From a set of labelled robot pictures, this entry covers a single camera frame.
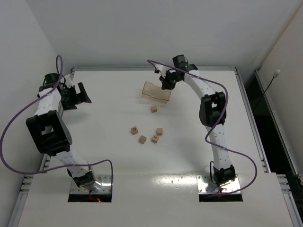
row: wooden cube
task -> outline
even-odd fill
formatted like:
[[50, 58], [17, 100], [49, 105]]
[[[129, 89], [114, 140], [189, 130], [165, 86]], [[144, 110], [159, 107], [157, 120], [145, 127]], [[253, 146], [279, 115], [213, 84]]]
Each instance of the wooden cube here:
[[151, 112], [152, 113], [155, 113], [155, 112], [157, 112], [158, 111], [158, 108], [155, 106], [155, 105], [153, 105], [152, 107], [151, 107]]
[[162, 136], [163, 135], [163, 128], [158, 128], [157, 129], [157, 136]]
[[132, 127], [131, 131], [132, 131], [133, 135], [135, 135], [139, 132], [136, 126]]
[[140, 136], [139, 142], [144, 144], [146, 142], [146, 137], [145, 136]]
[[151, 138], [151, 140], [152, 140], [152, 142], [157, 143], [158, 140], [159, 140], [159, 136], [153, 135], [152, 138]]

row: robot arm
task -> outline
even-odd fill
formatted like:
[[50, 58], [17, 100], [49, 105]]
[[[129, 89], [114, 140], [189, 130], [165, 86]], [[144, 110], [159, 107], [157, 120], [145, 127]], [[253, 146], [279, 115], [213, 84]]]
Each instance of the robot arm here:
[[[59, 74], [47, 74], [38, 96], [48, 93], [58, 79]], [[48, 154], [65, 165], [87, 165], [88, 163], [78, 156], [72, 147], [70, 132], [59, 115], [59, 105], [61, 104], [64, 110], [77, 109], [75, 105], [82, 102], [91, 103], [91, 100], [82, 83], [78, 84], [80, 93], [77, 94], [69, 75], [65, 76], [63, 81], [64, 83], [52, 93], [40, 100], [36, 113], [26, 120], [26, 124], [40, 153]], [[91, 167], [71, 166], [67, 171], [78, 187], [98, 191], [102, 186], [95, 179]]]
[[[173, 58], [174, 66], [178, 69], [188, 71], [191, 74], [200, 76], [198, 68], [191, 64], [189, 65], [184, 55], [179, 55]], [[165, 66], [155, 65], [155, 72], [160, 73], [160, 81], [162, 89], [172, 90], [176, 83], [183, 80], [194, 90], [201, 100], [199, 118], [201, 123], [210, 131], [215, 122], [222, 113], [225, 105], [225, 94], [223, 92], [215, 92], [205, 81], [194, 78], [188, 74], [176, 70], [167, 70]], [[220, 123], [210, 133], [210, 141], [214, 144], [227, 147], [224, 135], [224, 122], [226, 113]], [[235, 179], [235, 170], [229, 158], [228, 151], [212, 145], [214, 154], [214, 180], [217, 186]]]

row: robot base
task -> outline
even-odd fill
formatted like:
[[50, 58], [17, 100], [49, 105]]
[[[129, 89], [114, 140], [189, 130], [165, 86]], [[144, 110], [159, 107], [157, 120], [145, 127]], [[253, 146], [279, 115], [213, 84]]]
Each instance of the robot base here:
[[[97, 175], [96, 179], [102, 183], [101, 190], [92, 192], [93, 198], [98, 198], [101, 202], [111, 202], [111, 175]], [[89, 198], [89, 191], [85, 188], [79, 188], [74, 181], [71, 182], [70, 195], [68, 202], [94, 202]]]
[[211, 182], [209, 175], [197, 175], [196, 178], [200, 202], [243, 201], [241, 191], [224, 195], [225, 193], [233, 192], [241, 188], [238, 176], [236, 176], [236, 179], [234, 181], [229, 181], [225, 184], [220, 185], [220, 187], [217, 187], [217, 185]]

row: gray wall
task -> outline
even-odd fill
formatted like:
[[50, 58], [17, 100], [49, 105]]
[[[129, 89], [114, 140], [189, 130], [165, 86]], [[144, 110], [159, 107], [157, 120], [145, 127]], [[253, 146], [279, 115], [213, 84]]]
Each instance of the gray wall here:
[[[0, 1], [0, 131], [36, 98], [43, 76], [55, 71], [56, 54], [24, 0]], [[37, 170], [41, 155], [25, 125], [35, 107], [20, 115], [4, 139], [4, 156], [19, 170]], [[0, 162], [0, 227], [6, 227], [23, 176]]]
[[302, 0], [27, 0], [69, 66], [233, 65], [244, 81]]
[[284, 136], [289, 141], [299, 170], [303, 173], [303, 7], [266, 58], [260, 79], [267, 87], [273, 73], [281, 73], [267, 91]]

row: table surface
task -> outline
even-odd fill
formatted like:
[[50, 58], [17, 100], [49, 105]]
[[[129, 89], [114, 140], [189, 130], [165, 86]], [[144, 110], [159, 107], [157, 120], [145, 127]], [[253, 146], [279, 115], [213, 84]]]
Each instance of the table surface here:
[[[204, 141], [199, 98], [186, 83], [179, 82], [170, 101], [162, 104], [142, 98], [145, 81], [160, 86], [152, 71], [77, 71], [74, 83], [83, 82], [92, 104], [64, 112], [63, 120], [80, 156], [90, 163], [112, 160], [112, 203], [67, 203], [71, 178], [65, 169], [36, 175], [19, 227], [292, 226], [276, 174], [263, 172], [234, 71], [200, 73], [227, 87], [228, 147], [249, 155], [258, 166], [256, 182], [242, 192], [243, 202], [199, 202], [196, 174], [209, 172], [213, 154]], [[157, 113], [151, 113], [152, 105]], [[130, 132], [133, 126], [136, 135]], [[151, 137], [157, 128], [163, 128], [163, 136], [155, 144]], [[140, 135], [147, 137], [144, 145], [138, 142]], [[254, 175], [252, 163], [230, 157], [245, 186]], [[59, 164], [52, 158], [51, 166]], [[108, 164], [94, 170], [110, 173]]]

